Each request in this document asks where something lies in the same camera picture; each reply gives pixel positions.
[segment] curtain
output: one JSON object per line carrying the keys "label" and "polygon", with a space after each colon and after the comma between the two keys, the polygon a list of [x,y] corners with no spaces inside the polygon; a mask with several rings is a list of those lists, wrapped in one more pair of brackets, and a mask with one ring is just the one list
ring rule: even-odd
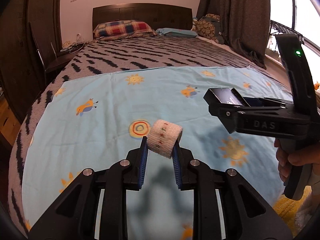
{"label": "curtain", "polygon": [[225,44],[266,69],[264,55],[270,28],[270,0],[200,0],[197,18],[220,15]]}

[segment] hand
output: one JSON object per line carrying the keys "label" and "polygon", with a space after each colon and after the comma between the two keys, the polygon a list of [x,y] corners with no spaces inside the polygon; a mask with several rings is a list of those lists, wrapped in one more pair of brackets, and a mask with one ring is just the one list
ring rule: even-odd
{"label": "hand", "polygon": [[302,166],[304,164],[312,163],[313,172],[320,175],[320,143],[307,146],[301,150],[295,151],[288,155],[281,149],[280,141],[275,140],[274,146],[278,148],[276,158],[279,162],[278,171],[283,182],[286,181],[290,174],[292,165]]}

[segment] dark wooden headboard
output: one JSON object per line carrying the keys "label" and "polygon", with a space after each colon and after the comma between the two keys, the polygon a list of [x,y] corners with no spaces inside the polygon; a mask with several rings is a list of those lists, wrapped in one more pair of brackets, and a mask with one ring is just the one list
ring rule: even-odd
{"label": "dark wooden headboard", "polygon": [[100,23],[118,20],[139,20],[154,30],[176,28],[191,30],[192,9],[156,3],[125,3],[93,8],[92,30]]}

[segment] chair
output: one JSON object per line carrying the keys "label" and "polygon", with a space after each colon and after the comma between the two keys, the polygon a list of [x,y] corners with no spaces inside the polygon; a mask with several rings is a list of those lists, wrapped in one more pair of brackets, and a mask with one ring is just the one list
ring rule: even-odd
{"label": "chair", "polygon": [[66,53],[57,57],[51,42],[53,38],[50,37],[50,32],[47,31],[47,24],[44,23],[43,20],[36,20],[30,22],[30,28],[36,45],[37,54],[39,55],[44,68],[44,79],[47,84],[47,74],[65,67],[74,58],[77,52]]}

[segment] silver bolt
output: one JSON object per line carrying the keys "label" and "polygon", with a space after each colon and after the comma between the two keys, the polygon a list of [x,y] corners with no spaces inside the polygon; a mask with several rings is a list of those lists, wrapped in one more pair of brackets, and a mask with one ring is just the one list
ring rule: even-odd
{"label": "silver bolt", "polygon": [[198,161],[198,160],[192,160],[192,161],[190,161],[190,164],[191,164],[192,166],[199,166],[199,165],[200,165],[200,161]]}
{"label": "silver bolt", "polygon": [[230,176],[236,176],[237,175],[237,171],[235,169],[229,169],[227,171],[227,173],[230,175]]}
{"label": "silver bolt", "polygon": [[122,161],[120,161],[120,165],[121,166],[128,166],[130,164],[130,162],[128,161],[128,160],[122,160]]}
{"label": "silver bolt", "polygon": [[83,172],[84,176],[90,176],[92,174],[92,170],[91,169],[85,169]]}

